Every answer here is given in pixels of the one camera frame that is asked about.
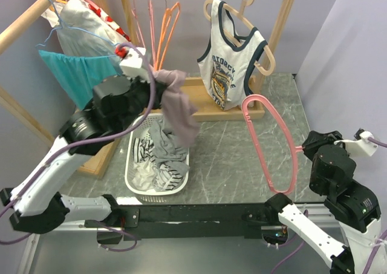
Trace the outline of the orange plastic hanger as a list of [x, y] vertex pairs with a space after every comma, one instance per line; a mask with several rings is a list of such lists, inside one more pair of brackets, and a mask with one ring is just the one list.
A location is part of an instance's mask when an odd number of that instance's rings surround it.
[[173, 6], [168, 7], [167, 0], [164, 1], [165, 10], [161, 22], [158, 44], [155, 44], [155, 36], [153, 36], [152, 40], [152, 60], [153, 67], [156, 71], [163, 68], [169, 44], [181, 13], [181, 5], [179, 2], [176, 2]]

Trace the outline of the mauve tank top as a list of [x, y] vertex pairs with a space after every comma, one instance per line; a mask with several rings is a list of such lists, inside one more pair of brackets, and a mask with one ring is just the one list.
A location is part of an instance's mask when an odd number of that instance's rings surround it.
[[157, 82], [167, 86], [161, 97], [161, 110], [179, 144], [186, 148], [192, 146], [199, 134], [200, 126], [194, 118], [198, 108], [181, 89], [186, 80], [186, 73], [162, 69], [154, 71], [154, 77]]

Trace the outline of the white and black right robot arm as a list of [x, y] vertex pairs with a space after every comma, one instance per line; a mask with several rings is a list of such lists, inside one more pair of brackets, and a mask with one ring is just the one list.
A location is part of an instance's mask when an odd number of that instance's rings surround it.
[[333, 131], [311, 131], [304, 155], [311, 160], [310, 189], [324, 197], [324, 206], [338, 221], [348, 244], [325, 233], [285, 195], [278, 193], [265, 202], [270, 224], [287, 226], [325, 262], [330, 273], [386, 273], [386, 232], [375, 193], [356, 181], [354, 157], [372, 156], [380, 142], [359, 129], [352, 140]]

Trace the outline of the thick pink plastic hanger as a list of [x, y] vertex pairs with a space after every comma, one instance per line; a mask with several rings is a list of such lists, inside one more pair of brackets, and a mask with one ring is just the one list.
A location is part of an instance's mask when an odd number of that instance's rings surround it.
[[[285, 139], [288, 143], [288, 147], [290, 149], [290, 154], [291, 154], [291, 162], [292, 162], [292, 172], [291, 172], [291, 180], [288, 189], [284, 191], [279, 191], [275, 189], [272, 177], [270, 175], [270, 172], [268, 170], [268, 166], [264, 157], [264, 152], [262, 150], [261, 144], [258, 140], [258, 135], [256, 134], [255, 127], [253, 125], [252, 119], [250, 117], [249, 113], [249, 104], [251, 102], [259, 102], [263, 104], [263, 106], [269, 111], [269, 113], [272, 115], [272, 117], [277, 121], [279, 127], [282, 129], [282, 132], [285, 136]], [[297, 181], [297, 175], [298, 175], [298, 153], [302, 152], [303, 147], [302, 146], [296, 146], [295, 142], [292, 138], [291, 132], [286, 125], [285, 121], [281, 117], [281, 115], [278, 113], [274, 105], [268, 100], [263, 95], [260, 94], [251, 94], [247, 96], [243, 101], [241, 105], [241, 111], [244, 117], [244, 120], [247, 125], [248, 132], [250, 134], [250, 137], [252, 139], [255, 151], [258, 155], [259, 162], [261, 164], [261, 168], [263, 170], [266, 182], [268, 184], [269, 189], [278, 194], [282, 193], [285, 195], [288, 195], [292, 193], [295, 189], [296, 186], [296, 181]]]

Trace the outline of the black white striped tank top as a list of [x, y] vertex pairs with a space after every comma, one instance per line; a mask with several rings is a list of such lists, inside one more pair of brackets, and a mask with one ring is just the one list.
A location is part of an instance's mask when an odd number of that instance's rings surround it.
[[[133, 163], [144, 161], [152, 161], [155, 163], [155, 157], [152, 153], [154, 144], [150, 136], [148, 139], [135, 138], [133, 142]], [[186, 175], [181, 176], [177, 172], [171, 170], [168, 166], [158, 168], [158, 177], [155, 179], [157, 185], [161, 189], [158, 192], [167, 192], [175, 190], [182, 182]]]

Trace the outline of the thin pink wire hanger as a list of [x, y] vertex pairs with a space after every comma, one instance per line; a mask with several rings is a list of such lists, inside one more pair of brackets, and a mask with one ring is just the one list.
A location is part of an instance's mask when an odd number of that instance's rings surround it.
[[136, 37], [138, 40], [138, 45], [140, 47], [146, 48], [146, 44], [145, 44], [145, 41], [143, 39], [143, 34], [142, 34], [142, 30], [141, 30], [141, 25], [140, 25], [139, 20], [138, 20], [135, 0], [132, 0], [131, 13], [132, 13], [133, 18], [135, 19], [135, 24], [136, 24], [135, 34], [136, 34]]

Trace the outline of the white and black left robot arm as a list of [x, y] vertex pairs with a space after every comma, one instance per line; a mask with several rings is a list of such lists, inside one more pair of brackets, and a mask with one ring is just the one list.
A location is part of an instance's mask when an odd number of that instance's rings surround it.
[[139, 126], [144, 111], [159, 109], [166, 84], [140, 76], [109, 76], [93, 88], [93, 97], [60, 129], [49, 153], [26, 180], [1, 190], [5, 209], [12, 208], [15, 231], [48, 233], [64, 222], [94, 220], [108, 227], [124, 216], [110, 194], [74, 198], [59, 192], [63, 184], [104, 146]]

